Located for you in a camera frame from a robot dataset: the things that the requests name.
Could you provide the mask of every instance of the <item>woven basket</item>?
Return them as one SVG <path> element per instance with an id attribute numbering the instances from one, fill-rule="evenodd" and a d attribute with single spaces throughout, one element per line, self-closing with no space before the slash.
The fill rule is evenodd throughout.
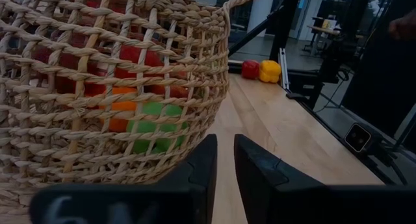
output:
<path id="1" fill-rule="evenodd" d="M 247 1 L 0 0 L 0 222 L 27 221 L 45 186 L 151 182 L 187 156 L 227 94 L 229 9 Z M 126 47 L 140 48 L 136 60 L 121 58 Z M 160 66 L 147 64 L 150 53 Z M 185 96 L 172 97 L 175 88 Z M 143 112 L 152 103 L 160 113 Z M 167 115 L 168 106 L 181 111 Z M 117 119 L 130 131 L 112 131 Z M 140 131 L 143 122 L 154 131 Z M 155 151 L 160 139 L 168 147 Z M 137 140 L 149 145 L 141 153 Z"/>

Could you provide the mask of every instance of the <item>wooden surface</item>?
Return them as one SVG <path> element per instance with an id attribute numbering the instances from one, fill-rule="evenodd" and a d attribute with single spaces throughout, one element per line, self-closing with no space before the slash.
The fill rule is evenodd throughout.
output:
<path id="1" fill-rule="evenodd" d="M 316 26 L 310 26 L 310 25 L 308 25 L 307 27 L 309 27 L 310 29 L 315 29 L 316 31 L 325 32 L 325 33 L 328 33 L 328 34 L 331 34 L 331 35 L 335 35 L 335 36 L 337 36 L 340 33 L 339 31 L 336 31 L 336 30 L 324 29 L 324 28 L 316 27 Z M 356 35 L 356 37 L 358 39 L 364 38 L 364 36 L 362 36 L 362 35 Z"/>
<path id="2" fill-rule="evenodd" d="M 230 90 L 208 133 L 218 140 L 213 224 L 246 224 L 233 140 L 244 134 L 324 184 L 383 184 L 277 84 L 229 74 Z"/>

